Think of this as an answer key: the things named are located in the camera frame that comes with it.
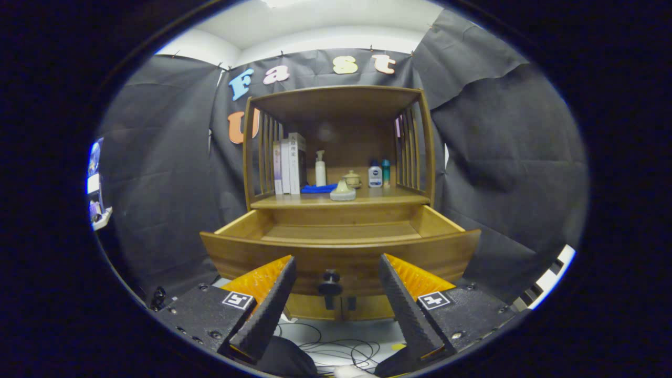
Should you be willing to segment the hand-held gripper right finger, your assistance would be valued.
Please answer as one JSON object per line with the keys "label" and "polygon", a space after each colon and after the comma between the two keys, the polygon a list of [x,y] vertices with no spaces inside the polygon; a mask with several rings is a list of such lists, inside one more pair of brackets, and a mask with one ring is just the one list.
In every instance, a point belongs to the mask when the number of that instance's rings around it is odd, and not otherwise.
{"label": "hand-held gripper right finger", "polygon": [[380,256],[379,278],[415,363],[483,343],[520,312],[475,283],[452,284],[389,254]]}

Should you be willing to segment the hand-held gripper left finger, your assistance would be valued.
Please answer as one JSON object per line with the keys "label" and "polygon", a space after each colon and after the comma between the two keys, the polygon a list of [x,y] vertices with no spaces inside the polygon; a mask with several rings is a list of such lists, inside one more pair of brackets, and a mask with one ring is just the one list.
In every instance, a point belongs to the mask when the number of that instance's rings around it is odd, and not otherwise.
{"label": "hand-held gripper left finger", "polygon": [[158,320],[200,350],[246,363],[261,359],[297,277],[294,256],[283,256],[224,285],[200,282],[181,295],[153,294]]}

